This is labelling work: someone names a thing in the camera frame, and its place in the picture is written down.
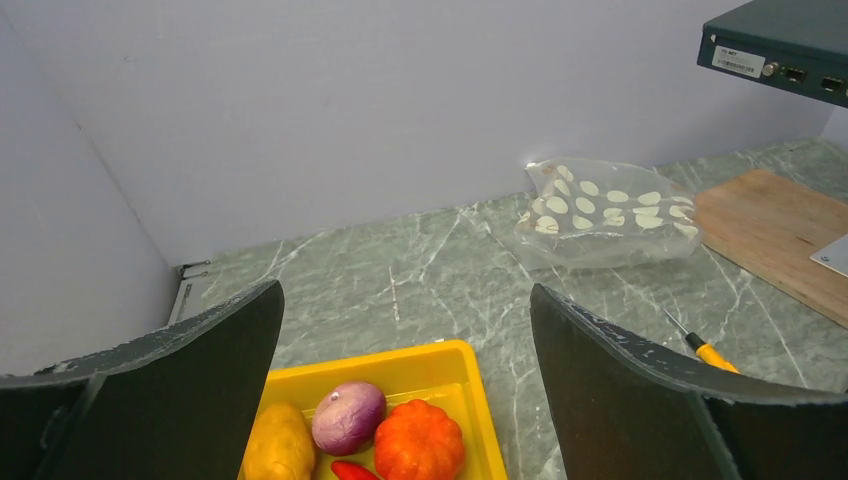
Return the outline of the orange carrot with green top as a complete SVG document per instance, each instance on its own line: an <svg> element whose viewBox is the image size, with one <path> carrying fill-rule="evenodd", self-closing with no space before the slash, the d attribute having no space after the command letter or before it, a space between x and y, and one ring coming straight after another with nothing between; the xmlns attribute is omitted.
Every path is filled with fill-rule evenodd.
<svg viewBox="0 0 848 480"><path fill-rule="evenodd" d="M368 468L349 461L334 461L331 471L338 480L380 480L380 478Z"/></svg>

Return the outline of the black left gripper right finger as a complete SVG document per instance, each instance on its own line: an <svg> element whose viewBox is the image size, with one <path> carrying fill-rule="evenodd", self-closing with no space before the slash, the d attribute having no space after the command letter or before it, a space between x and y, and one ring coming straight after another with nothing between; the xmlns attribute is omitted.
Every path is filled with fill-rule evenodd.
<svg viewBox="0 0 848 480"><path fill-rule="evenodd" d="M843 479L847 397L730 373L543 285L535 351L571 479Z"/></svg>

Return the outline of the clear dotted zip bag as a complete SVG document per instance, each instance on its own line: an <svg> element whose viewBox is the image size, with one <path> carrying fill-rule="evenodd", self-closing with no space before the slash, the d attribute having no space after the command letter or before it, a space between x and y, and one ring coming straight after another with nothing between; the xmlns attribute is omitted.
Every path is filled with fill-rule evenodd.
<svg viewBox="0 0 848 480"><path fill-rule="evenodd" d="M604 269L689 257L695 197L642 167L573 157L530 162L536 196L513 229L528 270Z"/></svg>

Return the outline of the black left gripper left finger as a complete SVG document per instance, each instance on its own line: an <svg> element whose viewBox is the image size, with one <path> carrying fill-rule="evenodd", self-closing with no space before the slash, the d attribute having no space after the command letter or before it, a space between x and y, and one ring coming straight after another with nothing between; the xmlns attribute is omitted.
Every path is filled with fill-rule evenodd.
<svg viewBox="0 0 848 480"><path fill-rule="evenodd" d="M192 318L1 379L5 479L234 479L274 356L276 280Z"/></svg>

